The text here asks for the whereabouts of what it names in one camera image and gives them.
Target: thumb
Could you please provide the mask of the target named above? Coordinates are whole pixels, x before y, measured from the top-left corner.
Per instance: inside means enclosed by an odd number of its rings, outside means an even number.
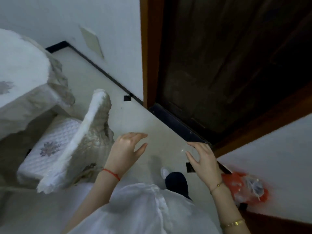
[[[147,143],[144,143],[137,151],[135,151],[135,156],[140,157],[146,149]]]
[[[186,151],[186,157],[188,158],[188,161],[192,165],[193,168],[195,168],[198,165],[198,162],[194,159],[194,157],[191,155],[189,151]]]

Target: dark pants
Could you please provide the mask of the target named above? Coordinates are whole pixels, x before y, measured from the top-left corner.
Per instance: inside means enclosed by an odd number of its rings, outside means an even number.
[[[166,179],[167,190],[173,191],[191,200],[188,196],[188,183],[186,182],[185,176],[179,172],[170,173]]]

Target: bracelet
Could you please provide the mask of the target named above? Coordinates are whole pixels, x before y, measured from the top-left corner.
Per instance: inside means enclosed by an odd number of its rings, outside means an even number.
[[[242,219],[237,220],[237,221],[235,221],[235,222],[232,222],[232,223],[230,223],[230,224],[226,224],[226,225],[221,224],[220,227],[221,227],[222,229],[228,228],[228,227],[234,227],[234,226],[237,226],[237,225],[242,224],[243,222],[245,222],[245,219],[242,218]]]
[[[219,184],[217,184],[216,187],[213,188],[213,189],[210,191],[210,194],[212,195],[212,192],[213,192],[216,188],[220,187],[222,184],[223,184],[223,181],[220,182]]]
[[[108,169],[106,169],[106,168],[102,169],[102,171],[107,171],[107,172],[109,172],[109,173],[112,174],[114,177],[116,177],[118,181],[120,181],[120,178],[119,178],[118,174],[113,173],[112,171],[110,171],[110,170],[108,170]]]

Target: person's left hand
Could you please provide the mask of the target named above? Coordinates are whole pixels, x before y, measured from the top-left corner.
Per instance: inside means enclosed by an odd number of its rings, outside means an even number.
[[[134,149],[135,145],[145,137],[147,134],[134,132],[119,136],[112,146],[104,168],[121,178],[144,153],[147,143],[143,144],[137,151]]]

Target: person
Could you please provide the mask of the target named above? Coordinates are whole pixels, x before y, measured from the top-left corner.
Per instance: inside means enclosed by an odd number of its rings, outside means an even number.
[[[135,145],[144,133],[127,133],[112,146],[103,171],[76,210],[63,234],[70,233],[219,233],[209,215],[197,208],[190,197],[182,173],[168,173],[166,190],[152,184],[130,184],[114,191],[123,175],[144,153],[147,143],[137,151]],[[207,144],[187,142],[200,160],[190,152],[187,159],[198,177],[209,188],[225,234],[250,233],[234,204],[230,190],[222,183],[216,158]]]

